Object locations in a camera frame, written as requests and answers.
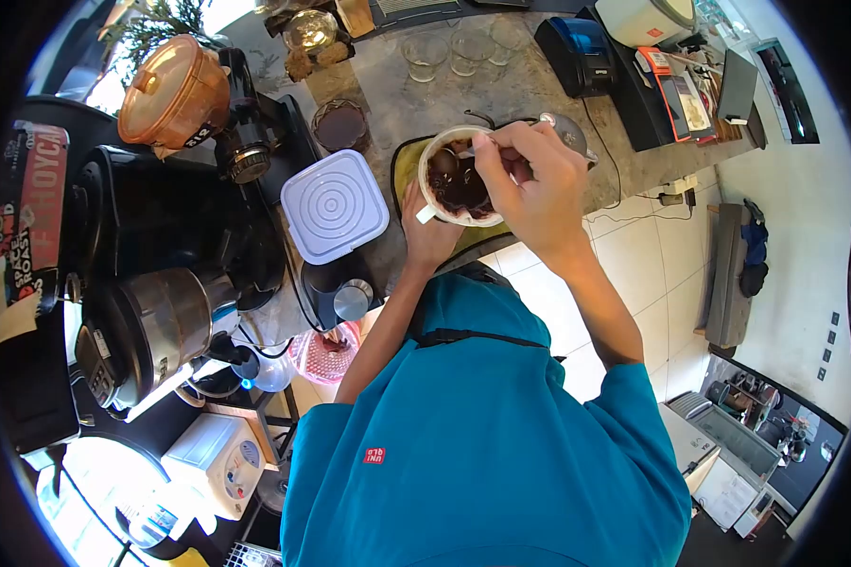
stone counter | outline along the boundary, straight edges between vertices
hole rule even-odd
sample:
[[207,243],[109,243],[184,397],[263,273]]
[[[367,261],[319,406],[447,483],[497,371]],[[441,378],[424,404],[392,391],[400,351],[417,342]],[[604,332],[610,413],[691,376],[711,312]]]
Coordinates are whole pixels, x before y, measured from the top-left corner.
[[[447,61],[435,79],[426,84],[409,78],[407,62],[400,54],[403,40],[421,31],[449,39],[457,29],[488,29],[495,18],[507,18],[532,37],[536,27],[550,16],[555,15],[477,16],[389,32],[355,43],[356,56],[297,84],[284,72],[287,51],[283,41],[268,35],[261,18],[246,15],[222,32],[246,52],[256,89],[272,98],[292,95],[306,121],[311,120],[318,106],[334,98],[351,99],[365,109],[372,142],[364,155],[392,218],[384,234],[359,250],[372,269],[375,289],[389,295],[406,258],[406,241],[391,197],[391,159],[397,147],[407,140],[438,133],[455,124],[485,125],[482,120],[465,115],[465,110],[488,114],[499,124],[536,117],[546,111],[576,120],[590,149],[600,158],[599,166],[589,174],[584,213],[616,203],[619,187],[621,198],[627,198],[753,149],[749,137],[745,137],[707,147],[675,143],[636,153],[611,98],[575,100],[565,95],[549,63],[532,41],[505,67],[486,62],[475,75],[461,77],[451,71]],[[492,241],[459,258],[455,264],[464,264],[515,242],[513,237]],[[298,255],[294,257],[295,265],[299,265]],[[267,334],[277,340],[308,328],[289,286],[285,281],[282,291],[258,313],[258,323],[265,325]]]

red logo patch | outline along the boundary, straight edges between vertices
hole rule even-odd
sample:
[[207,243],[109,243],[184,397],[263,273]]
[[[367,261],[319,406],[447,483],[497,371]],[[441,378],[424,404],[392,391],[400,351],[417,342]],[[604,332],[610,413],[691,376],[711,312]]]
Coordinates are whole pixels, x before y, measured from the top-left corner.
[[384,462],[385,462],[385,448],[384,447],[372,447],[371,449],[365,449],[365,456],[363,457],[363,463],[382,464]]

blue cloth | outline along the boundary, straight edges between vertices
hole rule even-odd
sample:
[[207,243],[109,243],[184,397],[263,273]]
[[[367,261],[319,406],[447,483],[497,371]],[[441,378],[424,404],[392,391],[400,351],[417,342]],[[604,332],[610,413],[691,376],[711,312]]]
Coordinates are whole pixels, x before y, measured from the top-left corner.
[[[422,301],[426,332],[551,342],[511,289],[448,274]],[[407,341],[356,404],[299,420],[286,565],[673,565],[691,498],[645,366],[585,404],[563,382],[547,348]]]
[[766,241],[769,239],[769,231],[766,230],[765,224],[750,222],[740,227],[740,237],[747,241],[744,266],[756,266],[766,261]]

white cup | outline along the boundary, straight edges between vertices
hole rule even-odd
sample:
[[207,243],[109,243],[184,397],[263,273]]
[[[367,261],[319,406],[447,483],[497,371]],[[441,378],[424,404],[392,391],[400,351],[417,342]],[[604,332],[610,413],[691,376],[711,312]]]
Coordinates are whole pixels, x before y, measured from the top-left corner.
[[428,161],[436,152],[439,152],[442,146],[454,140],[470,140],[477,132],[484,134],[492,133],[491,130],[484,126],[473,126],[465,124],[462,126],[454,126],[436,135],[431,142],[423,150],[419,156],[419,188],[425,197],[426,206],[417,213],[417,220],[423,224],[429,221],[432,217],[445,222],[463,225],[465,227],[493,227],[504,221],[501,215],[497,212],[484,217],[483,219],[474,219],[469,210],[461,210],[459,214],[453,214],[441,206],[441,203],[434,198],[431,187],[428,184]]

white container lid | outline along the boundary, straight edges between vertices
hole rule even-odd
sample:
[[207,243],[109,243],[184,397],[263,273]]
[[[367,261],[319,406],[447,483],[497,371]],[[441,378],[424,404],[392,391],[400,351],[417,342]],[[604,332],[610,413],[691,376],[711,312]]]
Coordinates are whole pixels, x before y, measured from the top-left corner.
[[320,266],[385,231],[391,216],[361,153],[341,150],[284,183],[280,204],[306,262]]

